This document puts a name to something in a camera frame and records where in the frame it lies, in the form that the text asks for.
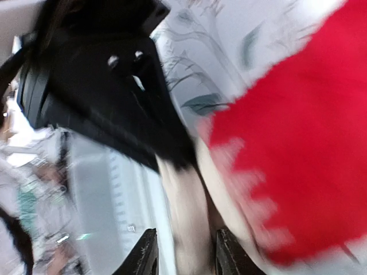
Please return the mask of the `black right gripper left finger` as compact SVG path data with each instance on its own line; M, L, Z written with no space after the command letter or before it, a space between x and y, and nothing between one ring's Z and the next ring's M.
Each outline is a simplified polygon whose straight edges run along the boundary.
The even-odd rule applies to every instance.
M113 275L158 275L156 229L147 229Z

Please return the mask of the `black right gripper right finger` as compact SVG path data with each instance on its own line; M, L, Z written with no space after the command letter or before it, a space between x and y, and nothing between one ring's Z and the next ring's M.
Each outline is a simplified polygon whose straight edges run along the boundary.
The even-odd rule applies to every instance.
M250 259L228 228L216 232L216 274L265 275Z

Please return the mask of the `red and cream sock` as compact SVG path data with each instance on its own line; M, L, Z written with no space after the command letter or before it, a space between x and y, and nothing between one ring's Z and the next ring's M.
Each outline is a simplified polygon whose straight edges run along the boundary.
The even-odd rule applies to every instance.
M366 2L173 1L159 54L198 168L159 159L175 274L226 226L266 274L366 273Z

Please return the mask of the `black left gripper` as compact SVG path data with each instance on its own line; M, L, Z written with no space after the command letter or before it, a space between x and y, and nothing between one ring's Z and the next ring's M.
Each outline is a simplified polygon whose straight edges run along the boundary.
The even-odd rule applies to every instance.
M150 34L161 1L47 1L21 70L18 102L34 128L60 125L156 170L196 163Z

